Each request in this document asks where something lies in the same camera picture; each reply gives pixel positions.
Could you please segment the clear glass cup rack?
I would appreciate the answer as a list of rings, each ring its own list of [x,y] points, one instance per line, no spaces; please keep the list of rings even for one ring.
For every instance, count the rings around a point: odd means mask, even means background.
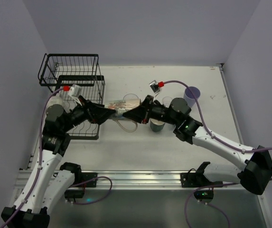
[[[169,96],[166,96],[162,99],[162,104],[165,106],[165,107],[169,107],[170,104],[171,104],[171,101],[172,101],[172,98],[169,97]]]

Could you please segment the dark teal ceramic mug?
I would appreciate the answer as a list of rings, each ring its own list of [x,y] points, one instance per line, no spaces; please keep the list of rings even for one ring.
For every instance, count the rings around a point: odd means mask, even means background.
[[[165,123],[159,120],[150,119],[150,128],[153,132],[160,132],[164,128]]]

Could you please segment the clear faceted glass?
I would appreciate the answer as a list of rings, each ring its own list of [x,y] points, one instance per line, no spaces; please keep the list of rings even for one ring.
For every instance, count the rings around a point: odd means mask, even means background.
[[[139,97],[136,94],[129,93],[123,97],[124,101],[139,101]]]

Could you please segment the cream mug with dragon print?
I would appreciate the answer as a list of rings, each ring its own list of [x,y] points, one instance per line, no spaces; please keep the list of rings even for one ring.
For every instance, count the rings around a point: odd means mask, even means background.
[[[138,107],[141,103],[140,99],[123,99],[123,100],[113,100],[104,104],[105,108],[112,109],[115,114],[110,118],[118,124],[118,126],[127,133],[133,133],[137,130],[138,124],[135,121],[129,120],[123,116],[123,114],[131,109]],[[127,129],[122,124],[121,121],[130,121],[134,123],[135,127],[133,129]]]

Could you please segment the lavender plastic tumbler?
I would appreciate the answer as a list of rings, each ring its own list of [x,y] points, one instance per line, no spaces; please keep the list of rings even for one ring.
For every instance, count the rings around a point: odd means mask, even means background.
[[[197,87],[189,86],[185,89],[183,98],[187,102],[189,107],[192,107],[196,103],[196,99],[198,100],[201,93]]]

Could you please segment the cream mug with flower print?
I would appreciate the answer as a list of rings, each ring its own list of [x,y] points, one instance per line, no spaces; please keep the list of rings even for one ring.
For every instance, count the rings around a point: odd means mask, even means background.
[[[53,106],[53,105],[61,105],[61,106],[64,108],[64,110],[65,110],[66,112],[69,111],[68,106],[66,105],[66,103],[65,103],[65,101],[64,101],[64,98],[63,98],[63,96],[62,96],[61,94],[57,94],[57,95],[55,95],[55,96],[52,96],[52,97],[49,99],[49,101],[48,101],[48,103],[47,103],[47,105],[46,105],[46,110],[47,110],[49,107]]]

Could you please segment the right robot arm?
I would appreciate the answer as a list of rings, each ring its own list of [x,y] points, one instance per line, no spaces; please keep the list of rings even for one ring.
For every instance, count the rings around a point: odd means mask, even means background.
[[[192,118],[191,108],[183,98],[174,98],[169,107],[148,95],[139,106],[123,117],[146,124],[154,119],[175,126],[173,133],[182,142],[205,148],[230,162],[229,165],[203,162],[195,172],[186,174],[186,186],[215,186],[224,182],[241,184],[249,192],[262,195],[272,177],[272,159],[266,148],[233,142]]]

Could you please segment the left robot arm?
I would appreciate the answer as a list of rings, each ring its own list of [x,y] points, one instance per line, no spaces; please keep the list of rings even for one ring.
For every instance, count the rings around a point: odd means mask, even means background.
[[[85,121],[101,125],[116,113],[82,96],[77,98],[79,103],[74,109],[67,110],[59,99],[54,96],[47,103],[40,126],[37,161],[13,206],[3,209],[3,227],[48,227],[57,202],[71,185],[82,178],[80,165],[65,163],[56,179],[51,180],[71,141],[68,131]]]

